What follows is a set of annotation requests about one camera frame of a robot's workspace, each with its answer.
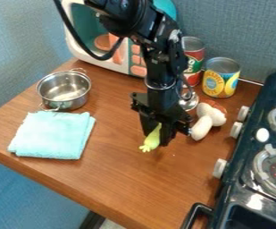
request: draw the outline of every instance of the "blue towel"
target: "blue towel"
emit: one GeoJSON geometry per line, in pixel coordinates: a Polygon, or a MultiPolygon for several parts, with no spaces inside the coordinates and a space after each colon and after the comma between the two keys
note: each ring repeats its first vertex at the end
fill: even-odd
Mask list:
{"type": "Polygon", "coordinates": [[[94,123],[89,113],[28,113],[8,151],[19,157],[80,159],[94,123]]]}

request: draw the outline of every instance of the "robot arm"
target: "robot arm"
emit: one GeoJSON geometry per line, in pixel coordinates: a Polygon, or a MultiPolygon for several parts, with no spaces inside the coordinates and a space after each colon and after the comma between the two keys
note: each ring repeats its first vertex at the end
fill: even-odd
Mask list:
{"type": "Polygon", "coordinates": [[[177,131],[189,135],[191,117],[179,105],[182,73],[188,68],[188,59],[182,50],[177,22],[151,0],[84,3],[100,13],[99,20],[110,33],[131,38],[141,46],[147,68],[147,93],[134,92],[130,96],[131,108],[139,112],[144,134],[147,136],[161,123],[160,146],[167,146],[177,131]]]}

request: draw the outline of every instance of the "white knob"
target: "white knob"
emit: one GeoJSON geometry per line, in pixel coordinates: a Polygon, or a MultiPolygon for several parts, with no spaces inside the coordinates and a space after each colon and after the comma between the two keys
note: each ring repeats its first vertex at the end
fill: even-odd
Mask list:
{"type": "Polygon", "coordinates": [[[266,128],[260,128],[256,132],[255,137],[259,142],[266,142],[270,138],[270,133],[266,128]]]}
{"type": "Polygon", "coordinates": [[[249,107],[242,106],[238,112],[238,121],[244,122],[247,118],[247,114],[249,113],[249,107]]]}
{"type": "Polygon", "coordinates": [[[230,131],[230,136],[234,139],[237,139],[242,128],[243,128],[243,123],[235,122],[230,131]]]}
{"type": "Polygon", "coordinates": [[[214,166],[214,170],[213,170],[213,173],[212,173],[213,177],[221,179],[226,165],[227,165],[227,161],[219,158],[216,161],[216,164],[214,166]]]}

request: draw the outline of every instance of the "stainless steel bowl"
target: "stainless steel bowl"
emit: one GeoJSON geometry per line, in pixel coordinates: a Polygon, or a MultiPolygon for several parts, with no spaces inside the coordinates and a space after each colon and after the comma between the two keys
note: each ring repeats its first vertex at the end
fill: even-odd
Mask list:
{"type": "Polygon", "coordinates": [[[38,94],[42,97],[42,105],[48,111],[75,110],[87,102],[91,89],[91,79],[82,72],[83,69],[72,69],[65,72],[54,72],[43,78],[37,85],[38,94]]]}

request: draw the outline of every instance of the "black toy stove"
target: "black toy stove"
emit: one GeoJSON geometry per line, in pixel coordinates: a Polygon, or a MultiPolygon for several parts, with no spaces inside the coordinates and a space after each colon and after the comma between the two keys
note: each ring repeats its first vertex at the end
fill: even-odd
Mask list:
{"type": "Polygon", "coordinates": [[[191,228],[203,214],[209,218],[207,228],[276,229],[276,73],[268,77],[243,124],[233,126],[234,137],[239,132],[230,161],[215,166],[215,175],[222,175],[215,208],[195,204],[182,228],[191,228]]]}

